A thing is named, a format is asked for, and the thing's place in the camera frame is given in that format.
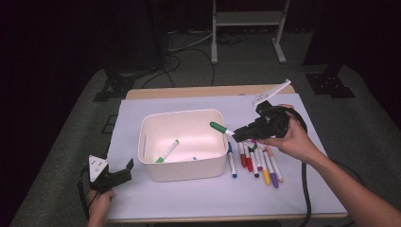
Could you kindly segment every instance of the human arm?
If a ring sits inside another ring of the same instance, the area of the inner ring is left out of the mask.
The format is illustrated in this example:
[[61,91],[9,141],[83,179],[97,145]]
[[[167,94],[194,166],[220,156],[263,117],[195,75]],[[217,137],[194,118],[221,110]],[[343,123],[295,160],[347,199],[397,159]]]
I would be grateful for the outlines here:
[[101,227],[106,223],[107,212],[109,211],[112,198],[115,193],[112,189],[103,194],[96,193],[95,190],[90,190],[88,200],[91,201],[89,206],[89,221],[88,227]]
[[321,153],[293,116],[290,117],[288,133],[284,138],[268,138],[258,142],[277,147],[315,168],[359,226],[400,226],[401,213]]

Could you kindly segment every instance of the human hand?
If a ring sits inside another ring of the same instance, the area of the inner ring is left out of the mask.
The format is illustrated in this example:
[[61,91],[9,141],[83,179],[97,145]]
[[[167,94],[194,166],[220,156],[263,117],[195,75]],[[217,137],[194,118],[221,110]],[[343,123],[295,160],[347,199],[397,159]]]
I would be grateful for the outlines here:
[[322,154],[315,144],[310,140],[306,131],[302,128],[298,120],[292,114],[289,114],[288,132],[284,138],[266,138],[259,139],[257,142],[279,148],[285,154],[296,158],[304,163],[310,164]]
[[103,226],[106,222],[107,212],[109,211],[112,198],[115,193],[112,189],[103,194],[90,190],[88,193],[89,206],[89,222],[88,226]]

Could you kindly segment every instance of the green marker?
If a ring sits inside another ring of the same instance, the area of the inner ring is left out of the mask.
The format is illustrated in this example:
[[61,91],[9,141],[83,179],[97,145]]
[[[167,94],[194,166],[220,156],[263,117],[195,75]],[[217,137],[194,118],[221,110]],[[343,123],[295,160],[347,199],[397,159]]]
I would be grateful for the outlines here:
[[[212,121],[212,122],[210,122],[210,127],[212,127],[213,129],[215,129],[215,130],[217,130],[217,131],[220,131],[221,133],[223,133],[223,134],[227,134],[227,135],[230,135],[230,136],[233,136],[234,135],[234,133],[232,132],[232,131],[229,131],[229,130],[227,130],[227,128],[225,128],[225,127],[223,127],[223,126],[221,126],[221,125],[219,125],[218,123],[216,123],[216,122],[214,122],[214,121]],[[257,144],[255,144],[255,143],[253,143],[251,140],[244,140],[244,141],[241,141],[241,143],[243,143],[244,145],[246,145],[248,148],[251,148],[251,149],[256,149],[257,148]]]
[[212,121],[210,122],[210,127],[212,127],[213,129],[220,131],[223,134],[228,134],[230,136],[233,136],[234,133],[232,131],[227,130],[227,128],[224,128],[222,126],[220,126],[218,123]]
[[165,161],[165,158],[173,151],[174,148],[177,147],[177,145],[180,143],[178,140],[174,140],[173,144],[168,147],[168,149],[163,153],[162,156],[160,156],[157,160],[156,163],[162,163]]

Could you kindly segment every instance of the yellow marker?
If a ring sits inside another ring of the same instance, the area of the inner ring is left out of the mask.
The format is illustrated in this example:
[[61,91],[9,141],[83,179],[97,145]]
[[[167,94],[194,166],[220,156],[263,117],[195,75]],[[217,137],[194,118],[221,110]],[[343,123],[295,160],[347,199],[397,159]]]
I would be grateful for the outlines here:
[[257,148],[256,154],[259,156],[259,160],[262,163],[263,179],[265,180],[265,184],[269,185],[269,184],[271,184],[270,174],[269,174],[268,168],[266,167],[266,161],[265,161],[265,159],[263,157],[262,149],[261,148]]

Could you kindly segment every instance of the white plastic bin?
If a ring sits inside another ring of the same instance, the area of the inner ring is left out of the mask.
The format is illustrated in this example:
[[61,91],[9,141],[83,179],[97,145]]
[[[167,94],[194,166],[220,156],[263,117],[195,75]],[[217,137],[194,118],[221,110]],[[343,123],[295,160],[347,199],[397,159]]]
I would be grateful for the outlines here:
[[[220,112],[196,110],[147,116],[141,127],[138,158],[155,182],[183,181],[220,175],[227,162],[227,138],[209,126],[224,126]],[[162,163],[155,163],[175,141]]]

